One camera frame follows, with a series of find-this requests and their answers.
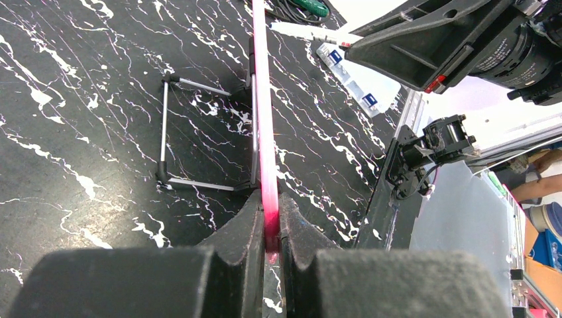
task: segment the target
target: cardboard box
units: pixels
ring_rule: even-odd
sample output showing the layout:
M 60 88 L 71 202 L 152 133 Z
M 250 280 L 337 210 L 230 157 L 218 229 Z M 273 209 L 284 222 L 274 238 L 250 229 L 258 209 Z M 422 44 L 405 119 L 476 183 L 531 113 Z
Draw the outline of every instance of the cardboard box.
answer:
M 525 255 L 529 255 L 537 237 L 539 236 L 539 233 L 528 218 L 525 218 L 525 222 L 525 246 L 523 252 Z
M 525 257 L 525 271 L 552 303 L 562 308 L 562 273 Z

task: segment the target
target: blue box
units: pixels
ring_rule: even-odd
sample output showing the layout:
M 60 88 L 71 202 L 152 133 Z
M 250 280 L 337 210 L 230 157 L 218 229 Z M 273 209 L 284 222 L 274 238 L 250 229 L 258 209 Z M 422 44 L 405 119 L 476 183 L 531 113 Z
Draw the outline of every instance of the blue box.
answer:
M 553 243 L 557 245 L 555 252 L 553 252 L 552 248 Z M 562 254 L 562 244 L 550 230 L 539 233 L 535 245 L 533 245 L 533 251 L 533 259 L 541 264 L 556 269 L 556 261 L 562 263 L 562 258 L 559 257 Z

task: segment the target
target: pink rod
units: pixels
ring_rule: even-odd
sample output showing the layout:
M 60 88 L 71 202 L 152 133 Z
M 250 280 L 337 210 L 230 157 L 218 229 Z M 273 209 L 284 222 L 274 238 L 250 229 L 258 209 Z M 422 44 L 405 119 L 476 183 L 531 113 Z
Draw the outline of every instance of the pink rod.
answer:
M 260 173 L 264 206 L 265 244 L 268 252 L 278 251 L 279 200 L 273 138 L 273 115 L 269 82 L 269 57 L 264 0 L 253 0 L 254 50 L 260 134 Z

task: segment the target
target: black foot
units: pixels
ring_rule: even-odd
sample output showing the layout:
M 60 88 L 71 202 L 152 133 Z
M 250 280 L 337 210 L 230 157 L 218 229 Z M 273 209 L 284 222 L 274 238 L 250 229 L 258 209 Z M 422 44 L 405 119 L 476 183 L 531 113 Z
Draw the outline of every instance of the black foot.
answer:
M 229 97 L 231 101 L 242 103 L 246 106 L 252 105 L 252 88 L 247 88 L 246 84 L 240 83 L 238 87 L 232 90 Z
M 251 184 L 250 180 L 244 181 L 234 187 L 233 193 L 235 195 L 250 195 L 256 189 L 261 188 L 261 184 L 259 181 L 256 181 L 255 184 Z

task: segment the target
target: black marble surface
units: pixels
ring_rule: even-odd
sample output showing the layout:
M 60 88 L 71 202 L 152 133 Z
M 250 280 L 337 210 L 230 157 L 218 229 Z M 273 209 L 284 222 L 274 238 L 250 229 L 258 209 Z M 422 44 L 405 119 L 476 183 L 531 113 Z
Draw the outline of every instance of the black marble surface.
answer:
M 237 0 L 0 0 L 0 317 L 49 252 L 191 245 L 235 215 L 245 197 L 157 186 L 160 78 L 232 89 L 251 32 Z M 350 247 L 400 107 L 369 119 L 322 67 L 319 44 L 268 36 L 282 190 Z M 169 172 L 249 177 L 249 109 L 176 88 L 168 120 Z

